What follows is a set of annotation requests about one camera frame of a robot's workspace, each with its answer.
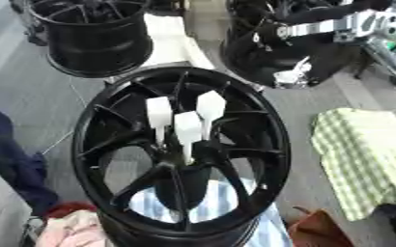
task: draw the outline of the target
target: white plastic fixture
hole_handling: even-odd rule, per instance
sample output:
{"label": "white plastic fixture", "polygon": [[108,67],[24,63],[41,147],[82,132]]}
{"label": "white plastic fixture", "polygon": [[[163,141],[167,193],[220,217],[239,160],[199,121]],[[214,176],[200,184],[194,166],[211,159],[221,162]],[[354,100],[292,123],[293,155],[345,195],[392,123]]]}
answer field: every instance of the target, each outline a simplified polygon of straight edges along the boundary
{"label": "white plastic fixture", "polygon": [[173,110],[168,97],[160,96],[146,100],[147,119],[151,128],[156,130],[156,142],[163,146],[165,127],[171,125]]}
{"label": "white plastic fixture", "polygon": [[183,146],[184,163],[193,163],[192,144],[202,140],[202,124],[195,111],[185,112],[174,116],[174,130]]}
{"label": "white plastic fixture", "polygon": [[196,111],[203,119],[202,135],[204,140],[210,140],[212,122],[223,116],[226,103],[225,98],[216,91],[198,96]]}

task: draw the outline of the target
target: rim lip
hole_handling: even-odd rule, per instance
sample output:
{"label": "rim lip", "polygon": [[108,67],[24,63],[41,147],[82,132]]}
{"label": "rim lip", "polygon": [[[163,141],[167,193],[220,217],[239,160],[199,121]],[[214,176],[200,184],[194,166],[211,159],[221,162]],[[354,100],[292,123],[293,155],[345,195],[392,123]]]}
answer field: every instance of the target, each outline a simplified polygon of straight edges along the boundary
{"label": "rim lip", "polygon": [[104,23],[67,23],[67,22],[61,22],[61,21],[56,21],[52,20],[50,18],[47,18],[45,16],[41,16],[36,12],[36,10],[33,9],[33,5],[30,3],[30,0],[26,0],[26,5],[27,9],[30,12],[32,16],[37,18],[40,21],[49,23],[49,24],[54,24],[58,26],[68,26],[68,27],[100,27],[100,26],[109,26],[109,25],[116,25],[116,24],[122,24],[123,22],[128,22],[131,21],[134,18],[138,18],[139,16],[143,16],[146,13],[146,11],[149,9],[151,0],[143,0],[143,5],[141,5],[141,9],[137,11],[136,13],[129,15],[123,19],[118,19],[112,22],[104,22]]}
{"label": "rim lip", "polygon": [[[125,241],[113,240],[112,237],[115,237],[115,235],[117,235],[117,233],[113,233],[115,231],[113,231],[112,229],[111,230],[106,229],[105,225],[104,225],[104,224],[106,224],[106,222],[109,222],[111,224],[118,226],[119,222],[116,221],[115,219],[111,219],[109,216],[107,216],[103,213],[100,213],[100,212],[98,213],[98,216],[103,218],[102,220],[104,221],[104,223],[102,223],[102,227],[104,228],[108,237],[111,238],[112,242],[114,244],[116,244],[117,246],[128,246],[128,245],[125,245],[124,242],[129,241],[129,239],[125,239]],[[243,232],[241,232],[240,237],[238,235],[238,232],[233,232],[233,233],[236,233],[236,235],[233,235],[232,238],[234,238],[234,239],[231,239],[231,240],[234,240],[234,245],[232,245],[230,247],[244,246],[250,240],[250,238],[253,236],[253,234],[255,233],[255,231],[257,230],[259,225],[260,225],[260,218],[255,218],[255,219],[251,220],[250,222],[248,222],[247,224],[245,224],[245,226],[244,226],[245,230]],[[159,240],[159,241],[163,241],[162,246],[165,246],[167,241],[173,241],[172,238],[164,238],[164,237],[160,237],[160,236],[152,236],[152,237],[157,238],[157,240]],[[205,238],[202,239],[202,241],[203,242],[201,244],[203,244],[203,246],[207,246],[207,244],[209,243],[208,240]],[[145,244],[146,244],[145,240],[142,240],[140,244],[145,246]]]}
{"label": "rim lip", "polygon": [[136,63],[129,63],[126,66],[123,66],[121,68],[118,69],[114,69],[114,70],[110,70],[110,71],[103,71],[103,72],[86,72],[85,70],[74,70],[74,69],[68,69],[67,67],[64,67],[62,65],[60,65],[59,63],[57,63],[52,56],[50,55],[50,53],[48,52],[46,54],[46,60],[49,64],[51,64],[55,69],[59,70],[62,73],[65,74],[69,74],[72,76],[76,76],[76,77],[81,77],[81,78],[103,78],[103,77],[109,77],[109,76],[116,76],[116,75],[120,75],[123,73],[128,73],[134,69],[139,68],[141,65],[143,65],[144,63],[146,63],[150,56],[152,56],[153,51],[154,51],[154,43],[153,40],[150,36],[147,36],[146,38],[146,42],[147,42],[147,50],[144,56],[142,56],[142,59]]}
{"label": "rim lip", "polygon": [[[88,178],[85,170],[82,168],[84,166],[84,161],[79,158],[76,154],[82,151],[82,145],[83,141],[85,138],[85,134],[87,131],[87,128],[89,127],[91,119],[94,117],[94,111],[93,111],[93,105],[96,103],[100,103],[101,101],[106,100],[109,96],[113,96],[117,93],[119,93],[121,90],[126,88],[128,86],[127,82],[129,82],[133,78],[139,78],[139,77],[152,77],[154,75],[158,75],[161,73],[169,73],[169,72],[178,72],[178,71],[186,71],[188,70],[190,73],[198,73],[198,74],[203,74],[206,73],[209,76],[217,76],[218,78],[226,78],[227,80],[231,81],[231,86],[237,88],[239,92],[244,92],[245,94],[249,94],[249,98],[251,100],[254,100],[257,104],[261,104],[264,109],[269,111],[269,115],[271,117],[268,117],[270,120],[270,125],[273,126],[274,132],[276,133],[278,137],[278,145],[281,147],[281,149],[284,153],[286,153],[285,157],[282,160],[282,162],[279,162],[277,165],[282,166],[280,168],[280,172],[283,174],[283,178],[281,178],[280,184],[277,184],[278,186],[276,187],[275,191],[277,192],[272,192],[269,194],[269,199],[263,204],[266,206],[259,206],[264,209],[260,210],[255,210],[253,213],[248,213],[247,217],[244,217],[246,220],[242,220],[239,222],[236,222],[236,224],[230,224],[228,226],[224,227],[219,227],[218,229],[206,229],[205,231],[202,231],[203,233],[193,233],[193,232],[180,232],[180,231],[174,231],[174,230],[168,230],[168,229],[156,229],[157,227],[155,226],[150,226],[150,224],[147,224],[145,222],[137,222],[135,218],[133,217],[127,217],[125,213],[119,212],[113,206],[111,206],[97,191],[97,189],[93,186],[91,183],[90,179]],[[276,197],[280,194],[282,188],[284,187],[286,180],[289,175],[290,167],[291,167],[291,146],[289,142],[289,136],[287,133],[287,130],[285,128],[285,125],[282,123],[282,120],[280,119],[279,115],[275,111],[275,109],[269,104],[267,100],[263,98],[259,93],[255,92],[253,89],[245,85],[244,83],[240,82],[238,79],[235,79],[231,76],[228,76],[226,74],[214,71],[214,70],[207,70],[207,69],[198,69],[198,68],[192,68],[192,67],[169,67],[169,68],[157,68],[157,69],[144,69],[136,73],[132,73],[119,81],[116,82],[113,86],[103,90],[101,93],[99,93],[86,107],[84,112],[81,114],[77,124],[76,128],[73,133],[73,139],[72,139],[72,145],[71,145],[71,163],[73,166],[73,169],[75,171],[75,174],[77,176],[77,179],[79,180],[81,186],[84,188],[85,193],[87,196],[92,200],[92,202],[98,207],[99,211],[101,211],[103,214],[108,215],[109,217],[117,220],[119,223],[124,224],[128,229],[131,229],[133,231],[139,231],[142,233],[148,233],[148,234],[159,234],[159,235],[164,235],[164,236],[173,236],[173,237],[202,237],[206,235],[213,235],[213,234],[219,234],[219,233],[227,233],[231,231],[232,229],[236,229],[238,227],[243,226],[244,224],[250,222],[251,220],[257,218],[259,215],[261,215],[266,209],[274,202]],[[224,216],[229,215],[231,212],[230,211],[228,214],[221,215],[214,220],[219,220],[222,219]]]}

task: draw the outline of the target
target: green checkered cloth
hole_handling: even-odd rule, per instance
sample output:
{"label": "green checkered cloth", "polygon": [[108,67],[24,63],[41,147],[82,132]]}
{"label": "green checkered cloth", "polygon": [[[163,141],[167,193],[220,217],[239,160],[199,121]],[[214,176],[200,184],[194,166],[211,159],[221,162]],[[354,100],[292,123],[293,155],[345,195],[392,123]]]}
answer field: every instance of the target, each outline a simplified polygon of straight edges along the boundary
{"label": "green checkered cloth", "polygon": [[350,108],[314,121],[312,143],[347,218],[359,220],[382,204],[396,205],[396,116]]}

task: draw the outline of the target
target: white plastic block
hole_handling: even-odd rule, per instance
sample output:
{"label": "white plastic block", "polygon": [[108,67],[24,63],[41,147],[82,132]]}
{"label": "white plastic block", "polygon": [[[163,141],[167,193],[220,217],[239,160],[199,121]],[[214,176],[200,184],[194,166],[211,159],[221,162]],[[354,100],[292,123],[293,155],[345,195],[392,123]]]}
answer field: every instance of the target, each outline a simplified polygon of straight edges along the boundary
{"label": "white plastic block", "polygon": [[151,128],[159,128],[170,125],[173,110],[166,96],[149,98],[147,104],[147,118]]}
{"label": "white plastic block", "polygon": [[223,116],[226,103],[216,91],[210,91],[198,96],[196,111],[201,118],[214,121]]}
{"label": "white plastic block", "polygon": [[201,128],[200,118],[195,111],[177,114],[174,117],[174,129],[182,145],[201,141]]}
{"label": "white plastic block", "polygon": [[210,140],[212,122],[223,116],[225,106],[226,100],[216,91],[198,96],[197,112],[203,118],[202,135],[204,140]]}

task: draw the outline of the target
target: plaid cloth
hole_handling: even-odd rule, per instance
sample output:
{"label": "plaid cloth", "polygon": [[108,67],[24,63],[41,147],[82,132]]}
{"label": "plaid cloth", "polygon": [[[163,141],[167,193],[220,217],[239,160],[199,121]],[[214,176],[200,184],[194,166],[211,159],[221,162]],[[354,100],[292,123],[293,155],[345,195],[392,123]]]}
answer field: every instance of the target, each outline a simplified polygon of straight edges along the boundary
{"label": "plaid cloth", "polygon": [[[255,188],[252,180],[243,179],[243,184],[249,193]],[[236,206],[237,196],[232,186],[225,181],[210,180],[204,201],[189,212],[189,217],[192,222],[211,220],[234,209]],[[176,215],[160,203],[156,198],[153,188],[137,193],[130,202],[130,208],[142,215],[159,221],[175,222]],[[261,215],[257,230],[244,246],[293,246],[275,204],[271,205]]]}
{"label": "plaid cloth", "polygon": [[393,113],[340,108],[319,114],[314,126],[313,146],[349,220],[396,205]]}

